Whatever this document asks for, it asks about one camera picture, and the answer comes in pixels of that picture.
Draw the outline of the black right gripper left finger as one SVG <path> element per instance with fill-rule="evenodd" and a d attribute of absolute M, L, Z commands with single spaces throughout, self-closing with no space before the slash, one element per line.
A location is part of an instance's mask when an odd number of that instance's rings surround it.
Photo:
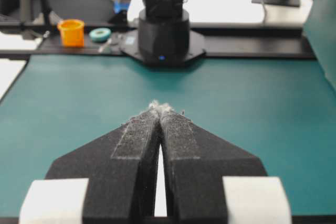
<path fill-rule="evenodd" d="M 32 182 L 20 223 L 130 223 L 153 210 L 160 117 L 154 109 L 55 159 Z"/>

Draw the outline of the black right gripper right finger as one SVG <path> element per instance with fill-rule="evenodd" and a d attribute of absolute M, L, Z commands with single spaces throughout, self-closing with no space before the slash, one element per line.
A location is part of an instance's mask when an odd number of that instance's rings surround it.
<path fill-rule="evenodd" d="M 291 223 L 282 182 L 259 157 L 159 109 L 174 214 L 180 223 Z"/>

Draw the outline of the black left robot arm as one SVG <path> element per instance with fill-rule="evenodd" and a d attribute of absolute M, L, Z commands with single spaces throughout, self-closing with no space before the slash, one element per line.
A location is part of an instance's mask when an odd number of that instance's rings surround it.
<path fill-rule="evenodd" d="M 138 55 L 149 65 L 178 66 L 190 50 L 184 0 L 143 0 Z M 32 182 L 20 223 L 130 223 L 152 215 L 160 146 L 160 111 L 152 106 L 121 127 L 53 161 Z"/>

